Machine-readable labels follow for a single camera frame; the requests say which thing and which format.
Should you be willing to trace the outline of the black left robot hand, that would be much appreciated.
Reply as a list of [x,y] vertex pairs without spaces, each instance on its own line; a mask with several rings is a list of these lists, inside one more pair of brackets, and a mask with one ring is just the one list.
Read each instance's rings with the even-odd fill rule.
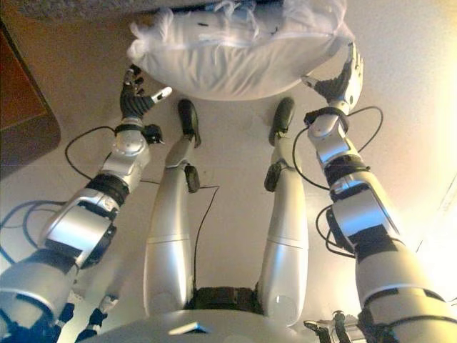
[[140,77],[141,69],[131,64],[124,74],[119,104],[122,118],[133,117],[142,119],[144,114],[159,102],[171,95],[173,89],[166,86],[152,95],[145,95],[139,87],[144,82]]

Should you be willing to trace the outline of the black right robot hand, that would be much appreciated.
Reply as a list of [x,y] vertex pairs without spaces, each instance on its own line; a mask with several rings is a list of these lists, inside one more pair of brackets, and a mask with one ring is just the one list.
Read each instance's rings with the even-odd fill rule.
[[341,73],[327,80],[319,80],[310,74],[301,77],[302,82],[321,95],[330,107],[349,114],[358,103],[363,88],[364,61],[356,44],[348,45],[348,56]]

